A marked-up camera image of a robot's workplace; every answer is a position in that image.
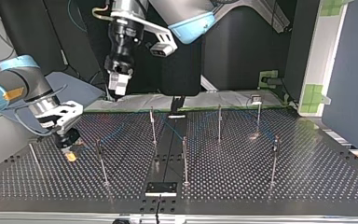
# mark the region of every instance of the small metal plate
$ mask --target small metal plate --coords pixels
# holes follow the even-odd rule
[[[176,182],[147,183],[146,197],[176,197]]]

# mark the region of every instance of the white panel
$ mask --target white panel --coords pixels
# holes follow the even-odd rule
[[[322,94],[327,94],[346,10],[347,5],[342,7],[339,15],[329,17],[319,16],[316,21],[298,111],[301,110],[304,90],[307,84],[323,85]],[[300,113],[300,115],[305,117],[321,117],[323,110],[324,105],[320,104],[317,113]]]

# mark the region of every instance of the vertical metal post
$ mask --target vertical metal post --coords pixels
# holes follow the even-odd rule
[[[260,125],[261,105],[262,105],[262,103],[260,103],[260,104],[258,105],[258,111],[257,111],[257,129],[258,129],[259,125]]]
[[[105,186],[110,186],[109,180],[107,179],[107,174],[106,174],[106,169],[103,163],[103,150],[101,147],[101,139],[97,139],[97,143],[96,143],[96,151],[97,151],[97,157],[100,160],[101,166],[103,168],[103,177],[104,177],[104,185]]]
[[[183,137],[182,145],[183,145],[183,159],[185,161],[185,186],[188,186],[190,183],[188,182],[188,175],[187,175],[187,139],[186,139],[186,137]]]
[[[222,106],[219,105],[219,136],[218,136],[218,142],[220,143],[222,141]]]
[[[39,159],[37,158],[36,153],[34,152],[34,146],[32,145],[32,143],[28,144],[28,146],[30,147],[32,155],[34,156],[34,161],[37,163],[37,165],[40,165]]]
[[[152,123],[152,130],[153,130],[153,144],[156,145],[157,144],[157,139],[156,139],[156,127],[155,127],[153,107],[150,110],[150,122]]]
[[[276,171],[276,166],[277,166],[277,161],[280,151],[281,151],[281,139],[278,135],[276,135],[274,139],[274,145],[272,147],[272,152],[274,154],[274,163],[272,165],[271,186],[274,186],[275,184],[275,171]]]

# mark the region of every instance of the green tape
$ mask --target green tape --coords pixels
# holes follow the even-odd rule
[[[308,84],[305,86],[305,92],[301,104],[301,113],[317,113],[319,104],[322,102],[323,85]]]
[[[339,13],[341,13],[343,5],[343,0],[323,0],[320,16],[337,16]]]
[[[278,77],[278,71],[277,70],[272,70],[272,71],[264,71],[264,72],[260,72],[260,76],[258,79],[258,87],[261,89],[275,89],[276,86],[275,85],[268,85],[265,82],[262,82],[261,79],[263,77]]]

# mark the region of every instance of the metal breadboard table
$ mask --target metal breadboard table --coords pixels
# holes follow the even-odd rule
[[[0,212],[117,216],[348,216],[358,217],[358,160],[291,109],[223,110],[187,119],[155,113],[86,114],[77,128],[86,143],[75,163],[52,139],[0,165]],[[281,138],[271,183],[275,135]],[[102,139],[110,186],[95,154]],[[188,185],[182,149],[187,151]],[[151,182],[176,183],[175,197],[146,197]]]

